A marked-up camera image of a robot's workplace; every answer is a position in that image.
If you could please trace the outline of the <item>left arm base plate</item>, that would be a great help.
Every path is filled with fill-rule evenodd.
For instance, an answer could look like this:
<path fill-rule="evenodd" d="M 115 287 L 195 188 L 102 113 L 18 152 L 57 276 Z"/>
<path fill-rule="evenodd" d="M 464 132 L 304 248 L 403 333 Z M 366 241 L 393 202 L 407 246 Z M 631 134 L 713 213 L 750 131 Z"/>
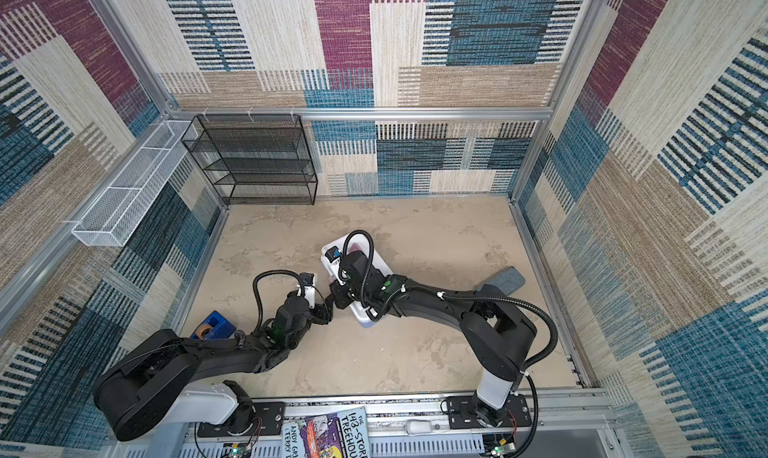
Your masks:
<path fill-rule="evenodd" d="M 239 406 L 223 424 L 202 423 L 197 428 L 199 438 L 253 438 L 278 436 L 285 417 L 285 402 L 254 402 Z"/>

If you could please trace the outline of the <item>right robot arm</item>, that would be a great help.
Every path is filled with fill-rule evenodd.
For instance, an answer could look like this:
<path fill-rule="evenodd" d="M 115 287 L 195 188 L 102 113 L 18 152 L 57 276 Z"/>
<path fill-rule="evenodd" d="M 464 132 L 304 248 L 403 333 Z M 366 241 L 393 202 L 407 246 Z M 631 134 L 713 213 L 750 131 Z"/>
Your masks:
<path fill-rule="evenodd" d="M 325 245 L 321 262 L 330 275 L 335 305 L 350 308 L 361 326 L 389 316 L 420 318 L 463 334 L 483 368 L 463 414 L 483 426 L 500 426 L 511 418 L 509 395 L 558 344 L 556 324 L 540 307 L 490 284 L 456 291 L 396 274 L 364 230 Z"/>

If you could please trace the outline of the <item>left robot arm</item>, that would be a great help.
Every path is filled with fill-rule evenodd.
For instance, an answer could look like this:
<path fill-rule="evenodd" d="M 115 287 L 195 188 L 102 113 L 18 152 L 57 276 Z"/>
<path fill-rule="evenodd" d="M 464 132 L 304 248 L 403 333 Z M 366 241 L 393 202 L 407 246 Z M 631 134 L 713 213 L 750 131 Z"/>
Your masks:
<path fill-rule="evenodd" d="M 223 427 L 231 436 L 255 432 L 257 412 L 249 395 L 229 378 L 232 373 L 264 373 L 287 359 L 311 326 L 327 325 L 334 300 L 316 303 L 313 284 L 294 279 L 274 318 L 260 317 L 254 330 L 226 339 L 181 338 L 170 329 L 153 333 L 94 383 L 96 408 L 115 437 L 130 441 L 162 422 L 200 422 Z"/>

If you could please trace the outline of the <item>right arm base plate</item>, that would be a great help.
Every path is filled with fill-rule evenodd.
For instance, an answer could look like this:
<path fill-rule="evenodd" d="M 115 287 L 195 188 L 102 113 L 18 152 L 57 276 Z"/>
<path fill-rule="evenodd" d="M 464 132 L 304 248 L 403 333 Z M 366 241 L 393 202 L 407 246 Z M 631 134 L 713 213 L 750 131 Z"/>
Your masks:
<path fill-rule="evenodd" d="M 475 395 L 456 395 L 443 400 L 441 410 L 451 429 L 530 427 L 533 408 L 523 395 L 510 394 L 505 404 L 495 409 Z"/>

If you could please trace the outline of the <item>white and blue toolbox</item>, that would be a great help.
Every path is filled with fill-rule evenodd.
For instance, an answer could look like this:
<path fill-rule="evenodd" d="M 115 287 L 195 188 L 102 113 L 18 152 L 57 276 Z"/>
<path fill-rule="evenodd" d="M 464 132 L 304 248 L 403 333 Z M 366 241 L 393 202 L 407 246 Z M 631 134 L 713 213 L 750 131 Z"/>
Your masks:
<path fill-rule="evenodd" d="M 335 305 L 350 309 L 363 328 L 373 327 L 375 321 L 369 315 L 377 312 L 369 303 L 392 269 L 375 250 L 370 233 L 354 230 L 323 246 L 321 263 L 329 275 Z"/>

